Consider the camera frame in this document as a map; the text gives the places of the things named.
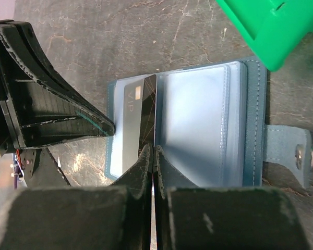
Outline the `black VIP credit card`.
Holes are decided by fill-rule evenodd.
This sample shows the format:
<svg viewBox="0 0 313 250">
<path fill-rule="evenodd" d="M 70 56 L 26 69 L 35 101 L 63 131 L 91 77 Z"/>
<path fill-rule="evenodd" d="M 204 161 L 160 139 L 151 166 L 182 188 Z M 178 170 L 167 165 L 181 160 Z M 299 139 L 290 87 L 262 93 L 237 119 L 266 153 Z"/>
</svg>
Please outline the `black VIP credit card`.
<svg viewBox="0 0 313 250">
<path fill-rule="evenodd" d="M 124 88 L 123 172 L 138 159 L 146 144 L 154 144 L 157 76 L 152 74 Z"/>
</svg>

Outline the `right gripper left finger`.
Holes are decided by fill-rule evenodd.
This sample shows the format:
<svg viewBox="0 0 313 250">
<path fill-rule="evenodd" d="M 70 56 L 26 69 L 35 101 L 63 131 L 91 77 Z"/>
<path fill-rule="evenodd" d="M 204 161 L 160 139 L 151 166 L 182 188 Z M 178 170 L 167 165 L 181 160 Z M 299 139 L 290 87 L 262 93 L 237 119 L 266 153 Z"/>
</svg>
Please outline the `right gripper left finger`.
<svg viewBox="0 0 313 250">
<path fill-rule="evenodd" d="M 149 249 L 153 148 L 109 186 L 19 189 L 0 212 L 0 249 Z"/>
</svg>

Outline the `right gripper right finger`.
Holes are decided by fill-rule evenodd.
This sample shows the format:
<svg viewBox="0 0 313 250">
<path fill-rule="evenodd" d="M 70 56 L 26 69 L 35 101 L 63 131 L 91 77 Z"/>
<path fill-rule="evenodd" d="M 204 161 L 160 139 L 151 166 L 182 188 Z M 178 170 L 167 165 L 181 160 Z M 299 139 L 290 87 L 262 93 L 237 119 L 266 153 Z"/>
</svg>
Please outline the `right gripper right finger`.
<svg viewBox="0 0 313 250">
<path fill-rule="evenodd" d="M 310 249 L 288 196 L 271 187 L 198 187 L 154 149 L 158 249 Z"/>
</svg>

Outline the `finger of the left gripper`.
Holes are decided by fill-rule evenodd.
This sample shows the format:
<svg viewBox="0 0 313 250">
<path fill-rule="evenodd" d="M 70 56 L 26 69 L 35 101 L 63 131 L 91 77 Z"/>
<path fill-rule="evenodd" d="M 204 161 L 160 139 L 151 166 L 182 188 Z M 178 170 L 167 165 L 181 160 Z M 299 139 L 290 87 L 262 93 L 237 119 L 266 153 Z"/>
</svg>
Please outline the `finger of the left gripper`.
<svg viewBox="0 0 313 250">
<path fill-rule="evenodd" d="M 113 122 L 54 69 L 30 23 L 0 20 L 0 150 L 114 133 Z"/>
</svg>

